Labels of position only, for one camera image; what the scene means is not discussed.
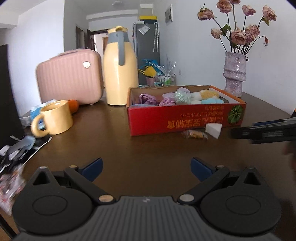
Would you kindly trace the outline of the white soft sponge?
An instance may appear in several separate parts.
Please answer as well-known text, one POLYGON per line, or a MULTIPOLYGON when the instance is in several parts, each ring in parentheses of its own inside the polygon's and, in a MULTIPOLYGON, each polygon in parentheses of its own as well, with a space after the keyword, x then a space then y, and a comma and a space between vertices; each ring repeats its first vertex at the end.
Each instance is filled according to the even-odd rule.
POLYGON ((215 139, 218 139, 221 133, 222 124, 221 123, 207 123, 205 132, 208 133, 215 139))

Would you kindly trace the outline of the light blue soft toy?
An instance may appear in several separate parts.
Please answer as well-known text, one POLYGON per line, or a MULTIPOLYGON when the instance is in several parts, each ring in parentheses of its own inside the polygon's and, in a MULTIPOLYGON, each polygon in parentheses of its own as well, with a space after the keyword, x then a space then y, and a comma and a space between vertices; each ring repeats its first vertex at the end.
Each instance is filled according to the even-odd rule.
POLYGON ((225 102, 222 99, 208 98, 203 99, 201 104, 224 104, 225 102))

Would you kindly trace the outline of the mint green fluffy ball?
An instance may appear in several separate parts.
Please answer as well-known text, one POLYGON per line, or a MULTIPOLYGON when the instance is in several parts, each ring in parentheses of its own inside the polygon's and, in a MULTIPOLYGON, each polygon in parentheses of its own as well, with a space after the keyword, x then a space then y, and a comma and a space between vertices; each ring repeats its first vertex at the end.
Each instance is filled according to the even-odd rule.
POLYGON ((177 90, 175 92, 175 102, 177 105, 184 105, 191 103, 191 94, 187 91, 177 90))

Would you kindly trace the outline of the small snack packet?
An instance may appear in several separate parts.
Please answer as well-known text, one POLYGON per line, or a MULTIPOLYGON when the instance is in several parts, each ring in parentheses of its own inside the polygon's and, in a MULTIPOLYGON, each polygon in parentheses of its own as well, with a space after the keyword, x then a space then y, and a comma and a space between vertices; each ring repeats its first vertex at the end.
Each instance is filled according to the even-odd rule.
POLYGON ((208 136, 205 132, 198 131, 198 130, 186 130, 182 134, 185 138, 194 138, 194 139, 199 139, 199 140, 207 140, 208 139, 208 136))

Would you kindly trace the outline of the yellow ceramic mug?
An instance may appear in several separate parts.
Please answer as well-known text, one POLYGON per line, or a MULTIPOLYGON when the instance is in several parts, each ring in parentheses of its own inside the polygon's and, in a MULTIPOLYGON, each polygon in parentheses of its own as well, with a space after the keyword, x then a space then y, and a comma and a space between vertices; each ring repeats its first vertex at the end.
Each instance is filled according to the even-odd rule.
POLYGON ((68 101, 55 101, 41 108, 31 123, 31 132, 35 137, 58 135, 73 126, 73 118, 68 101))

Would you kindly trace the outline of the orange fruit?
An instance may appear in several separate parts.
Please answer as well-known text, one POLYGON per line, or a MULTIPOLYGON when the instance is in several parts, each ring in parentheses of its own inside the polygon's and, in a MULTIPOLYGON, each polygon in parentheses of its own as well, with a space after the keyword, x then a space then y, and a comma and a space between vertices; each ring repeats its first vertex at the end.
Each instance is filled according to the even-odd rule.
POLYGON ((68 105, 69 105, 69 109, 70 109, 70 112, 72 114, 76 113, 79 109, 79 102, 76 101, 76 100, 68 100, 68 105))

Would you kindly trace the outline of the yellow white plush toy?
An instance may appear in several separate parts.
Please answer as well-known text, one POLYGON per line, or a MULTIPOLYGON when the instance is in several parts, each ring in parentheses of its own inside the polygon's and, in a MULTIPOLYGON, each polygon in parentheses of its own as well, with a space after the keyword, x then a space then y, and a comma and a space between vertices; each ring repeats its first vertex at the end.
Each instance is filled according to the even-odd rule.
POLYGON ((198 92, 191 93, 191 100, 206 100, 209 98, 219 99, 219 94, 212 90, 204 89, 198 92))

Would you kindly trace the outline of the blue tissue pack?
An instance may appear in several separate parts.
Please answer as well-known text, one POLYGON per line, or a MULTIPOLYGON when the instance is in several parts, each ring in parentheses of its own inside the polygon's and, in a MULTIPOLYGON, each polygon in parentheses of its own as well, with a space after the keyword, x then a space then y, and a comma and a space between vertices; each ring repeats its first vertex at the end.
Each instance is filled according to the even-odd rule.
POLYGON ((57 101, 56 99, 52 99, 48 102, 33 106, 27 113, 20 117, 20 121, 23 128, 28 128, 31 126, 31 123, 35 117, 40 114, 40 111, 43 107, 57 101))

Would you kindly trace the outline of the red cardboard box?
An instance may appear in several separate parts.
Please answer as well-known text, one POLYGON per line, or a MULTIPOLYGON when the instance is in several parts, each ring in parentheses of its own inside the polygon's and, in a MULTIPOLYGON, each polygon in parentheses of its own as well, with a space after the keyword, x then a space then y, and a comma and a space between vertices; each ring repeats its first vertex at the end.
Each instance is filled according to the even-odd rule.
POLYGON ((135 108, 141 94, 149 94, 160 102, 163 94, 175 92, 178 86, 133 87, 127 95, 127 115, 131 136, 181 132, 203 128, 207 123, 220 123, 223 127, 241 125, 246 102, 211 85, 187 85, 186 89, 198 92, 212 90, 228 102, 219 104, 184 104, 174 106, 153 106, 135 108))

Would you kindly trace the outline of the lilac fluffy towel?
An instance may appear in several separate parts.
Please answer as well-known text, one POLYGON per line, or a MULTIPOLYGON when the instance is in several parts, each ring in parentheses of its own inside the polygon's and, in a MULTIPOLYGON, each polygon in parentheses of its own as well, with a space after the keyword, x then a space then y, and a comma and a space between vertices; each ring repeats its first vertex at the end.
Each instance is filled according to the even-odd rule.
POLYGON ((184 87, 178 88, 175 92, 168 92, 162 95, 163 98, 174 98, 176 93, 190 94, 190 90, 184 87))

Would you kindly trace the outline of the purple flat towel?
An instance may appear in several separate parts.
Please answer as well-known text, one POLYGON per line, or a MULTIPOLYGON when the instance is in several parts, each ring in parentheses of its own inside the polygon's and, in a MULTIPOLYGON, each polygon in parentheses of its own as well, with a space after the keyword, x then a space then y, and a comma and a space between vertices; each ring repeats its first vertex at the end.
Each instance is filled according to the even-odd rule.
POLYGON ((157 105, 152 104, 133 104, 130 106, 130 108, 152 108, 152 107, 158 107, 157 105))

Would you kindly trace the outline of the pink small suitcase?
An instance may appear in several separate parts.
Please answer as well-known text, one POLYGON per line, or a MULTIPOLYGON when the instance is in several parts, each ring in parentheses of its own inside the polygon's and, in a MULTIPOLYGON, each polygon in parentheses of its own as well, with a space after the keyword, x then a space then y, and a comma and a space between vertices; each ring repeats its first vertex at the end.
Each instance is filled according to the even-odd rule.
POLYGON ((101 57, 91 49, 67 51, 40 63, 36 78, 42 102, 72 99, 85 105, 103 96, 101 57))

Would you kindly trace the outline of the yellow thermos jug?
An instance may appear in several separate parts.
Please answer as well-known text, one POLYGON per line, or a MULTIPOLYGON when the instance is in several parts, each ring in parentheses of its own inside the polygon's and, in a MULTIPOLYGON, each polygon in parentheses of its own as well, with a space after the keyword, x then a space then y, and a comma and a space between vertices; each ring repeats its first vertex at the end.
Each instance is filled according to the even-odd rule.
POLYGON ((109 105, 126 105, 129 89, 138 87, 137 58, 127 28, 116 26, 107 33, 103 56, 106 101, 109 105))

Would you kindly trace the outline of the grey refrigerator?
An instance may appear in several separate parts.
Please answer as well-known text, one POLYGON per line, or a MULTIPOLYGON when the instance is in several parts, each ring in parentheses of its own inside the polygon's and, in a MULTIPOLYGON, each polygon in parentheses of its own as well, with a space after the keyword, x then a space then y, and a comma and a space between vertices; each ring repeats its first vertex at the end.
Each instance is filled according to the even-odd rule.
POLYGON ((144 70, 148 61, 159 63, 159 50, 156 51, 156 24, 133 24, 133 47, 137 58, 137 68, 144 70))

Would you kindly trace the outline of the yellow box on fridge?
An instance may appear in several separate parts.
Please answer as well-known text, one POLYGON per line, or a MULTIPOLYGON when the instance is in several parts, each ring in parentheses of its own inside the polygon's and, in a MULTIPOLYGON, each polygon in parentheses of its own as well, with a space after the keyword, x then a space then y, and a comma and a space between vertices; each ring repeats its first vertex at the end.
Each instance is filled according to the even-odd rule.
POLYGON ((139 17, 139 19, 141 20, 141 21, 145 21, 145 20, 157 20, 158 18, 157 18, 157 16, 148 16, 148 15, 141 15, 140 17, 139 17))

